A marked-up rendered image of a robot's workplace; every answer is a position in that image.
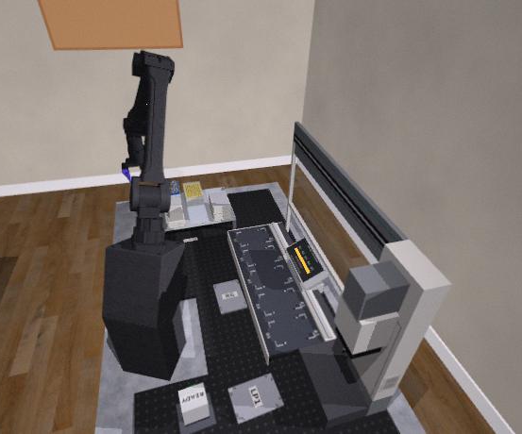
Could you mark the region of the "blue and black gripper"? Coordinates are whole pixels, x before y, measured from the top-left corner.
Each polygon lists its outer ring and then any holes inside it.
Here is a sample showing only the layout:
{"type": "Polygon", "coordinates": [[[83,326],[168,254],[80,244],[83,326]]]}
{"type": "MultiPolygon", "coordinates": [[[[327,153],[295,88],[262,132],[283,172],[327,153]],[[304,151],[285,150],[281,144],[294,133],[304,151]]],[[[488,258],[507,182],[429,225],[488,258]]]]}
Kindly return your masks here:
{"type": "Polygon", "coordinates": [[[140,166],[140,170],[143,166],[143,149],[135,153],[135,151],[129,151],[130,158],[126,158],[126,162],[122,163],[122,174],[129,180],[131,183],[131,177],[128,170],[128,167],[137,167],[140,166]]]}

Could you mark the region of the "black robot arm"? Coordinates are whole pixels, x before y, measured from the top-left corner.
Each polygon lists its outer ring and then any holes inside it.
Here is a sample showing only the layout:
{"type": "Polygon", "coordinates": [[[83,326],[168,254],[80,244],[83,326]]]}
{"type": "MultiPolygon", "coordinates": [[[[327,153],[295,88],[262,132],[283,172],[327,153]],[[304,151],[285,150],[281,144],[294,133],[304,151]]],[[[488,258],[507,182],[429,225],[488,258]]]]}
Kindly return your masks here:
{"type": "Polygon", "coordinates": [[[132,75],[141,79],[134,106],[123,121],[128,154],[144,148],[143,168],[140,176],[131,177],[129,196],[130,211],[138,215],[131,235],[134,251],[166,251],[160,213],[169,212],[171,205],[171,180],[163,172],[163,146],[167,89],[174,71],[175,62],[170,57],[144,50],[134,52],[132,75]]]}

